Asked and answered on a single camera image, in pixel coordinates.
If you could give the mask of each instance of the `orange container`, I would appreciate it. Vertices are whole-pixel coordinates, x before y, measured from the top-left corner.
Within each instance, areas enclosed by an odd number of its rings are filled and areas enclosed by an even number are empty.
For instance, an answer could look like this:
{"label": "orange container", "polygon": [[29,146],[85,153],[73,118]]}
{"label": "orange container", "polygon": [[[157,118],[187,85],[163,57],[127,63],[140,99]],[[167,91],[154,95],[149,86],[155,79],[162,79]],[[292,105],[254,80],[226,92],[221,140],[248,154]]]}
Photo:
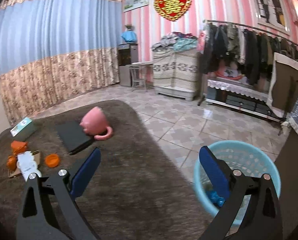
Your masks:
{"label": "orange container", "polygon": [[44,162],[48,167],[54,168],[59,165],[60,158],[56,153],[53,153],[53,154],[46,156],[44,159]]}
{"label": "orange container", "polygon": [[9,156],[7,158],[7,167],[9,168],[10,171],[15,171],[16,162],[17,162],[17,159],[14,156]]}
{"label": "orange container", "polygon": [[28,146],[27,142],[13,141],[11,143],[13,155],[17,156],[19,153],[25,152],[27,150],[27,146]]}

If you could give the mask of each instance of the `metal screw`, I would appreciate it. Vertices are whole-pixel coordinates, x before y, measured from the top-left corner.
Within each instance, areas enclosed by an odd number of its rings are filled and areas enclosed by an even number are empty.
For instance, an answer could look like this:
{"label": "metal screw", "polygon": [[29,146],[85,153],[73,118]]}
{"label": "metal screw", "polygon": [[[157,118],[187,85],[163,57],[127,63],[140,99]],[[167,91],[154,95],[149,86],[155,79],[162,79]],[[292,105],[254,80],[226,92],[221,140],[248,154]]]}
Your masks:
{"label": "metal screw", "polygon": [[64,175],[66,175],[68,172],[66,171],[66,170],[59,170],[59,172],[58,172],[58,174],[60,175],[60,176],[64,176]]}
{"label": "metal screw", "polygon": [[35,179],[36,178],[36,173],[31,173],[29,175],[29,179]]}
{"label": "metal screw", "polygon": [[265,180],[270,180],[270,175],[269,174],[264,174],[264,179]]}
{"label": "metal screw", "polygon": [[241,171],[240,170],[233,170],[233,174],[235,175],[235,176],[240,176],[242,173],[241,173]]}

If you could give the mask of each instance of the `blue gripper pad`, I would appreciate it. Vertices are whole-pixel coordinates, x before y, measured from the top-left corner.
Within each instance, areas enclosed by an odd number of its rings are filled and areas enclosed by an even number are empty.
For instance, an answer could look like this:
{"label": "blue gripper pad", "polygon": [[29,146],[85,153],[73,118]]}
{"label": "blue gripper pad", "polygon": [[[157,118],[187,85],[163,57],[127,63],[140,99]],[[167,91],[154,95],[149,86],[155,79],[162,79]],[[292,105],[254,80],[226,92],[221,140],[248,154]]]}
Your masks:
{"label": "blue gripper pad", "polygon": [[201,147],[199,151],[199,161],[210,179],[213,190],[215,190],[220,197],[225,199],[229,198],[229,180],[219,166],[219,160],[207,146]]}
{"label": "blue gripper pad", "polygon": [[82,196],[100,162],[101,152],[95,148],[72,179],[70,194],[73,198]]}

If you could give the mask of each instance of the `framed picture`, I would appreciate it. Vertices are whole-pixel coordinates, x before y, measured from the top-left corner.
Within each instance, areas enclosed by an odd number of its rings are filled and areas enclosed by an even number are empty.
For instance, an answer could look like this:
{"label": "framed picture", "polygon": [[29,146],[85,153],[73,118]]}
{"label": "framed picture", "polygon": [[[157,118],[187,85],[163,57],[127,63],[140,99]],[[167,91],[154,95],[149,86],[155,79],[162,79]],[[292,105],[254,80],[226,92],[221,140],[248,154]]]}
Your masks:
{"label": "framed picture", "polygon": [[123,12],[149,5],[149,0],[126,0],[123,3]]}
{"label": "framed picture", "polygon": [[288,34],[282,0],[255,0],[258,23]]}

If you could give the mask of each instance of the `metal chair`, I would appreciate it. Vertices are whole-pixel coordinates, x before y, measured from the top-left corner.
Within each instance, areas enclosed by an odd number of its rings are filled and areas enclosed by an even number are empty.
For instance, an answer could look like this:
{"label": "metal chair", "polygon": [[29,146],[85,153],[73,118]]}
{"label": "metal chair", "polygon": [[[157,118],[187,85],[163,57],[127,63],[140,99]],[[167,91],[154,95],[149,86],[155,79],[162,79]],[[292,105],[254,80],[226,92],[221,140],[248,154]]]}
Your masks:
{"label": "metal chair", "polygon": [[145,90],[147,92],[147,68],[146,66],[130,66],[129,67],[130,72],[131,72],[131,82],[132,82],[132,87],[135,89],[136,83],[143,83],[143,86],[145,87]]}

